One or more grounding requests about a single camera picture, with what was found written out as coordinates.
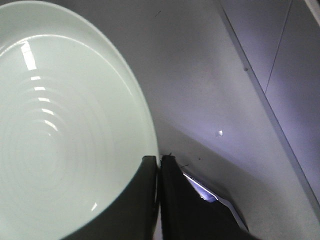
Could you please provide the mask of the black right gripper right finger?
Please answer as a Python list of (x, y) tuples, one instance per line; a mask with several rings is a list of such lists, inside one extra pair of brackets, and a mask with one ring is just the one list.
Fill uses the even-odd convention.
[(165, 240), (254, 240), (219, 201), (208, 202), (186, 179), (173, 155), (160, 167), (160, 209)]

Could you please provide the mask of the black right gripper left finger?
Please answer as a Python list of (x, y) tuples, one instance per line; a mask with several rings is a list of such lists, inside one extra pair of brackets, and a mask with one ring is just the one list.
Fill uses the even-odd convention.
[(158, 218), (157, 180), (157, 159), (146, 155), (116, 200), (64, 239), (151, 240)]

